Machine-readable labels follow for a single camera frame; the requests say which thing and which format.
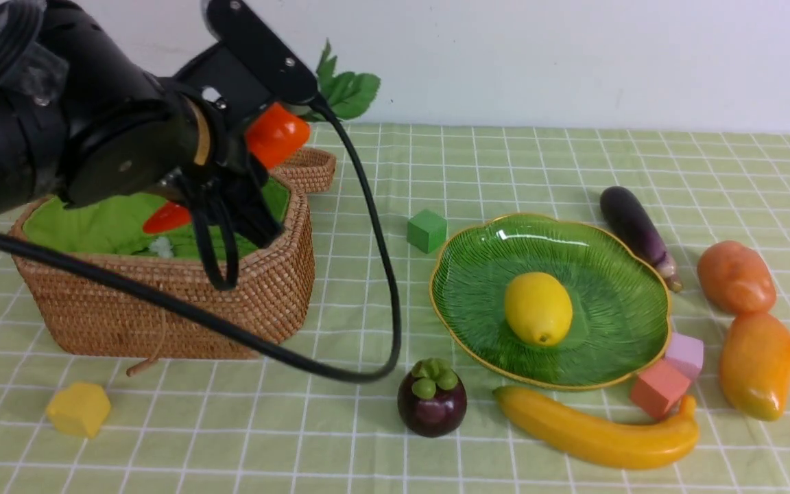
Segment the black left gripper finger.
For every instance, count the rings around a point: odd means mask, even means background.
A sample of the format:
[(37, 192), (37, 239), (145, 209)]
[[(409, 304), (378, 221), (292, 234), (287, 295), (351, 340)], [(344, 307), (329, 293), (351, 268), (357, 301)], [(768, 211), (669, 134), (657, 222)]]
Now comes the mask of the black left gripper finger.
[(228, 212), (233, 230), (257, 249), (267, 249), (283, 231), (263, 196), (269, 178), (266, 169), (261, 169), (260, 176), (255, 171), (238, 173), (228, 169)]

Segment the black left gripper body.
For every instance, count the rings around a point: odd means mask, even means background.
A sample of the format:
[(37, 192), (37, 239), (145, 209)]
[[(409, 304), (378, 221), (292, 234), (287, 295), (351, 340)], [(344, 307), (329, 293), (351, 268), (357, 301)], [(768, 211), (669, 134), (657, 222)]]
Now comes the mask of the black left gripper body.
[(59, 195), (70, 207), (134, 193), (192, 201), (265, 185), (243, 141), (265, 109), (265, 88), (222, 44), (172, 78), (146, 72), (112, 41), (62, 42), (59, 52), (69, 62)]

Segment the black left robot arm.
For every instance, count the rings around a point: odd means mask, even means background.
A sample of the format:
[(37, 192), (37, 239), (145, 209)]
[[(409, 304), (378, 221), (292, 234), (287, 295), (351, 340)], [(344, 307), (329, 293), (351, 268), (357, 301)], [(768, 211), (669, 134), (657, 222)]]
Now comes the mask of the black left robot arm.
[(0, 215), (151, 193), (261, 248), (281, 235), (261, 194), (273, 160), (243, 134), (286, 95), (289, 52), (245, 2), (201, 13), (213, 46), (156, 76), (75, 2), (0, 3)]

